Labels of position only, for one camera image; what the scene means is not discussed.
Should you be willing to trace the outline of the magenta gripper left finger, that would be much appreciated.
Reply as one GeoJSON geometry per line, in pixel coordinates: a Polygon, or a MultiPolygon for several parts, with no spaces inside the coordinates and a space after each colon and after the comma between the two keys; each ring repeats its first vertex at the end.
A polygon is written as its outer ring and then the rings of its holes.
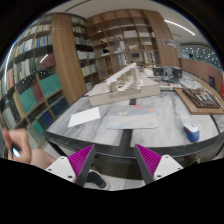
{"type": "Polygon", "coordinates": [[[46,171],[83,187],[94,157],[95,145],[92,144],[69,157],[59,157],[46,171]]]}

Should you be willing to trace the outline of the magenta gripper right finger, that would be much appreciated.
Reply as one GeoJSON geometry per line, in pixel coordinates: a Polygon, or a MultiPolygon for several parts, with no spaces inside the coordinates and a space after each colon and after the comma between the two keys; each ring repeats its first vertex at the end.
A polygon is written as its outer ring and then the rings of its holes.
{"type": "Polygon", "coordinates": [[[159,155],[139,144],[135,145],[134,154],[145,184],[150,184],[182,169],[182,166],[170,155],[159,155]]]}

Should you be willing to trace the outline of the person's bare hand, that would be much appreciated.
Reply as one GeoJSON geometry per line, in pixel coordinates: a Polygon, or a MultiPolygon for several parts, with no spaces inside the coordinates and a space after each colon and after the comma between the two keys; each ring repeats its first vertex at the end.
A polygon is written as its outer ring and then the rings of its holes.
{"type": "Polygon", "coordinates": [[[12,152],[12,145],[16,144],[20,147],[20,156],[15,155],[8,156],[9,160],[30,164],[32,160],[32,153],[28,142],[28,134],[25,129],[13,129],[13,130],[2,130],[3,139],[9,150],[12,152]]]}

